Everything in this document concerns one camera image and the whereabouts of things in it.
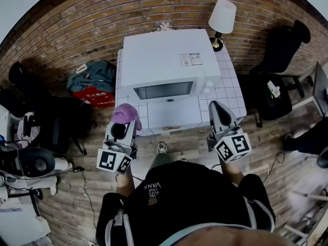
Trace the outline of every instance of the black t-shirt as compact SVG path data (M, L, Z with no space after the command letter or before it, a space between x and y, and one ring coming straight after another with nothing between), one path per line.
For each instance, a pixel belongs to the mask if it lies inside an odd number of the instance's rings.
M236 187L221 173L184 161L151 169L128 198L117 193L104 196L96 233L100 246L106 245L107 225L112 227L111 245L129 245L127 223L115 219L119 211L128 216L135 246L160 245L200 223L272 231L275 218L258 176L249 174Z

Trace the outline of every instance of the microwave door window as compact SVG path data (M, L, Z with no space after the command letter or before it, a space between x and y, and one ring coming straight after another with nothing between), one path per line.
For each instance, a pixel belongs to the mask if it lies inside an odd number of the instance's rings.
M193 81L134 88L141 100L189 95Z

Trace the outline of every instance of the white microwave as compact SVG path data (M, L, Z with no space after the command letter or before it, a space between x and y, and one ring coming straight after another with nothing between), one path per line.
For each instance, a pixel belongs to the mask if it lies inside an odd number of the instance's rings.
M173 30L124 39L121 87L134 101L177 101L210 94L221 78L206 30Z

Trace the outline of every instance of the floor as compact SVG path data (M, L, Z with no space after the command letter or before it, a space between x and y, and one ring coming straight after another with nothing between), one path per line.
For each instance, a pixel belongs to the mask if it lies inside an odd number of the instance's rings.
M92 200L94 209L94 222L97 222L101 201L104 194L115 192L115 174L100 171L96 168L97 149L101 147L105 128L110 121L112 108L96 110L95 119L98 127L93 129L90 137L85 140L88 155L83 157L72 146L67 154L68 160L73 160L75 165L82 166L86 182L86 190ZM269 168L280 150L283 137L301 127L318 122L320 116L313 103L292 111L287 116L275 121L264 121L263 128L257 129L254 115L247 116L241 126L248 133L253 152L239 162L243 172L253 172L262 179L268 174ZM169 153L174 159L186 158L190 162L200 163L211 167L218 162L214 152L207 151L206 137L211 128L198 128L175 132L166 136L138 137L137 161L132 163L133 175L143 178L155 157L156 145L164 141L169 148ZM311 192L320 185L328 183L325 170L315 165L315 160L306 159L305 154L293 152L287 154L282 164L275 163L270 177L265 181L271 205L276 214L277 233L283 233L285 223L296 223L309 207L308 200L295 199L290 190ZM93 240L95 227L93 212L89 199L84 192L84 178L82 173L67 173L60 177L58 193L51 196L44 191L44 199L39 201L38 207L41 215L48 220L54 245L66 245L73 239Z

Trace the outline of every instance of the pink cloth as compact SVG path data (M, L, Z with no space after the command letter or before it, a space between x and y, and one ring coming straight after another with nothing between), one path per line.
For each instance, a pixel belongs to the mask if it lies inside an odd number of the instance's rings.
M139 119L138 111L130 104L121 104L113 111L112 122L118 124L126 124L133 120L137 121L137 130L142 129L142 125Z

